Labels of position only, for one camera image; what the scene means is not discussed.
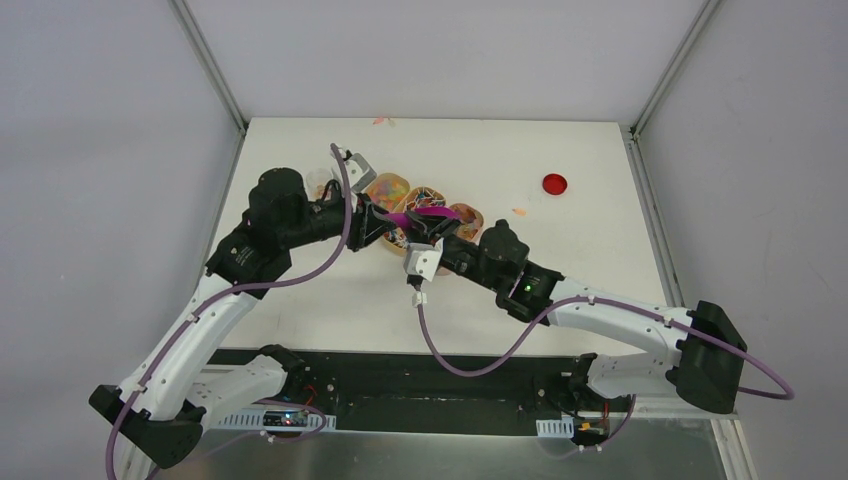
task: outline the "white tabletop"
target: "white tabletop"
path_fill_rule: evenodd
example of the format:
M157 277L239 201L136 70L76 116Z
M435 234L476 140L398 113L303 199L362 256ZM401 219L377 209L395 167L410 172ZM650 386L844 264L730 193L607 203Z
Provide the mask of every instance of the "white tabletop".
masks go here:
M333 168L329 144L361 153L378 173L428 186L449 204L467 203L486 228L505 218L530 259L596 288L661 304L659 274L617 124L489 120L254 118L238 160L215 242L247 207L247 194L273 167L306 174ZM559 197L541 180L568 180ZM513 212L526 210L526 216ZM286 278L323 262L337 239L292 252ZM382 244L345 251L322 276L273 290L224 341L225 347L426 353L402 257ZM492 292L454 275L425 283L426 315L444 353L501 354L525 324L495 306ZM625 354L636 350L566 328L539 327L520 355Z

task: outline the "cable tie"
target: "cable tie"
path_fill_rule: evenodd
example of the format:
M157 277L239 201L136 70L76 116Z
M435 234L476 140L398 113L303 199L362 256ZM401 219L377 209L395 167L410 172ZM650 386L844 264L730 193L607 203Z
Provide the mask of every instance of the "cable tie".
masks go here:
M427 305L427 294L424 292L415 292L412 294L412 308L418 305Z

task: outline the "gray wall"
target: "gray wall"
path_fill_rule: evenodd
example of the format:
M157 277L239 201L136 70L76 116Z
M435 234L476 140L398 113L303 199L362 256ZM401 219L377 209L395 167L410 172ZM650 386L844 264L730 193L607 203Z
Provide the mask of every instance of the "gray wall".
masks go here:
M245 115L633 123L704 0L190 0Z
M88 395L193 290L236 140L167 2L0 6L3 478L104 478Z
M687 301L798 391L738 403L763 479L848 474L846 118L848 2L729 0L642 141Z

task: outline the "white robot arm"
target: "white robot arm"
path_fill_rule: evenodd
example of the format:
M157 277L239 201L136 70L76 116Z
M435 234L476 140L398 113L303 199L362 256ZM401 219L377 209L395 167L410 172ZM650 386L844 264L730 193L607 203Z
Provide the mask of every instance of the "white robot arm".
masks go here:
M582 402L593 399L648 394L676 395L713 413L733 411L744 360L684 331L696 330L746 351L745 342L717 305L700 302L694 311L650 305L583 285L529 261L529 247L505 220L485 230L478 246L455 235L459 225L455 219L407 216L405 231L411 245L404 268L408 283L419 290L414 304L424 301L421 283L432 281L443 267L494 291L495 303L523 322L578 328L643 351L620 357L581 356L580 368L566 380L573 397L570 410L580 410ZM419 315L425 328L423 310Z
M359 172L353 177L360 188L370 182L363 173L374 172L361 157L356 162L347 164L346 172ZM264 297L269 282L291 267L290 250L342 234L346 205L356 202L346 242L354 251L401 221L366 195L345 198L338 182L331 181L327 188L325 198L310 202L294 170L263 174L250 192L241 223L218 244L206 264L207 274L163 340L118 386L100 385L91 395L89 403L113 425L119 424L113 432L123 433L158 466L169 468L182 461L203 432L222 418L288 388L300 389L290 384L298 377L293 372L305 368L303 362L275 345L260 349L253 361L212 382L196 379L236 323ZM402 220L411 242L404 262L409 283L420 287L423 280L432 281L441 266L494 291L496 304L521 321L587 330L644 352L581 356L579 368L565 380L575 411L586 398L628 394L676 394L711 412L732 411L742 359L670 328L683 325L746 350L719 307L701 302L690 311L592 289L530 262L529 248L504 220L483 233L479 246L455 235L456 219L407 212ZM245 285L251 288L226 292ZM552 309L558 301L562 304ZM157 368L145 378L154 363Z

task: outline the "red lid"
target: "red lid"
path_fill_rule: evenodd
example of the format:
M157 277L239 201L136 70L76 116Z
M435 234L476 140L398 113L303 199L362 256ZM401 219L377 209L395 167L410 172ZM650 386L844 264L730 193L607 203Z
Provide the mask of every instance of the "red lid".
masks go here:
M549 173L542 180L542 188L551 195L561 195L568 188L568 182L558 173Z

